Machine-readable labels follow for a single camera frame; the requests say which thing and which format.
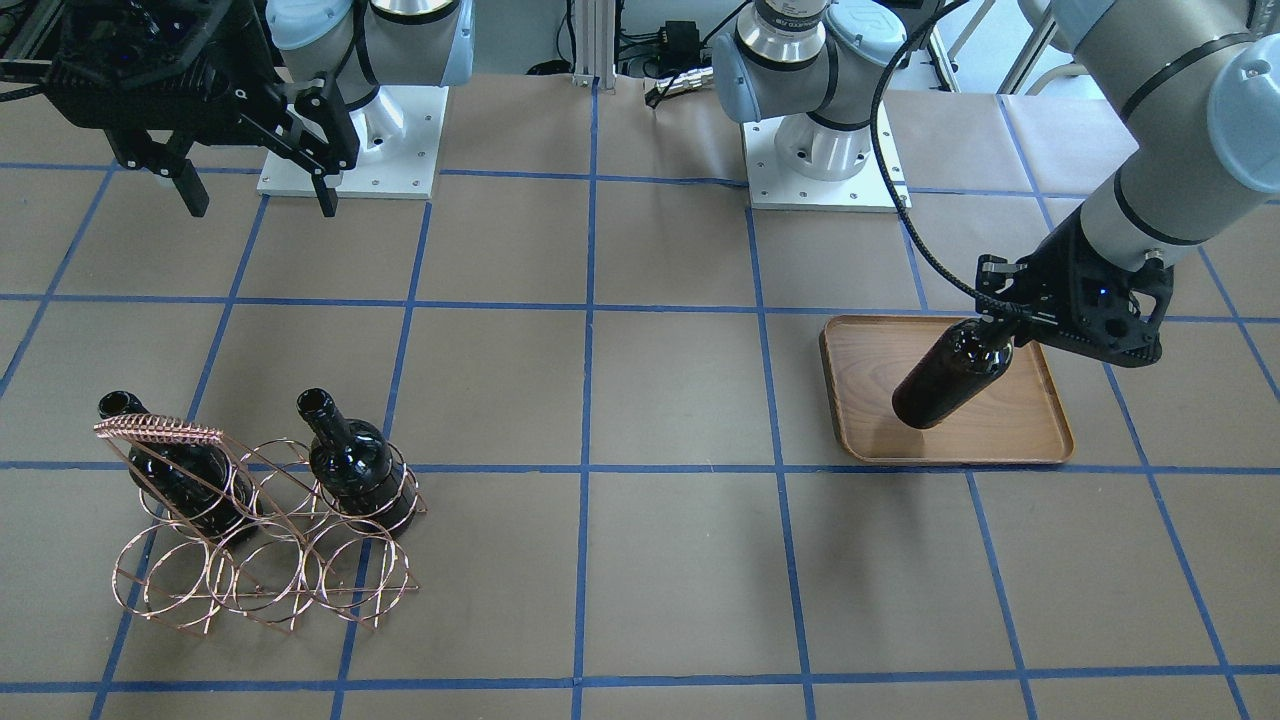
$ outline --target dark glass bottle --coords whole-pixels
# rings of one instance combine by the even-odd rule
[[[398,537],[413,519],[413,491],[401,488],[403,466],[383,433],[365,420],[348,420],[328,392],[298,396],[298,415],[315,430],[311,473],[347,515],[371,520]]]
[[[97,414],[104,420],[116,415],[146,411],[147,409],[133,393],[123,389],[106,393],[97,404]],[[228,544],[236,544],[252,534],[255,525],[250,524],[248,518],[225,493],[206,487],[183,473],[186,470],[214,487],[224,487],[228,468],[227,456],[221,451],[201,445],[156,442],[142,445],[160,457],[152,457],[137,447],[131,447],[129,464],[146,477],[155,486],[155,489],[152,491],[133,473],[129,473],[133,484],[151,497],[172,505],[178,512],[187,516],[202,536],[214,542],[221,542],[228,536],[234,536]],[[232,488],[241,503],[247,506],[252,497],[248,482],[237,475]],[[164,497],[157,497],[156,492]]]
[[[969,318],[947,328],[893,391],[893,413],[929,429],[996,382],[1014,357],[1012,323]]]

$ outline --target wooden tray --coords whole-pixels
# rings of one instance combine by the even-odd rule
[[[998,380],[937,427],[893,414],[893,388],[960,318],[841,315],[822,331],[822,361],[836,438],[878,465],[1066,462],[1071,428],[1038,343],[1014,352]]]

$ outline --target bottle opening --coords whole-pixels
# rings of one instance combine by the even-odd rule
[[[315,414],[324,413],[333,406],[329,393],[314,387],[298,396],[298,413]]]
[[[134,402],[133,396],[123,389],[109,392],[97,401],[97,414],[101,418],[115,418],[127,413],[140,413],[141,410],[133,407]]]

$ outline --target table surface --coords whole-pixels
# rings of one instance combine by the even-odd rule
[[[1068,465],[865,466],[819,329],[964,297],[892,217],[753,211],[714,95],[641,94],[477,77],[434,202],[334,219],[206,149],[192,219],[45,100],[0,108],[0,715],[1280,716],[1280,206],[1178,266],[1158,365],[1050,351]],[[1094,101],[887,104],[961,275],[1133,149]],[[306,437],[312,386],[417,470],[422,591],[376,634],[122,619],[147,519],[97,398],[261,442]]]

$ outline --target wine rack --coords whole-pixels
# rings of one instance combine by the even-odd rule
[[[106,419],[95,434],[125,462],[140,488],[138,498],[151,525],[122,548],[111,573],[120,607],[175,630],[204,635],[221,614],[238,615],[289,634],[300,618],[324,609],[348,623],[376,629],[406,593],[419,589],[408,555],[392,537],[398,527],[381,528],[369,515],[349,515],[308,474],[307,447],[276,439],[248,447],[218,428],[154,414]],[[198,445],[227,456],[227,475],[211,484],[182,468],[187,478],[214,489],[216,498],[201,512],[183,515],[128,461],[131,450],[164,461],[148,443]],[[394,446],[401,468],[401,493],[413,498],[402,523],[426,512],[417,478]],[[251,492],[237,493],[237,478]],[[193,519],[218,502],[233,502],[244,523],[221,538],[202,533]]]

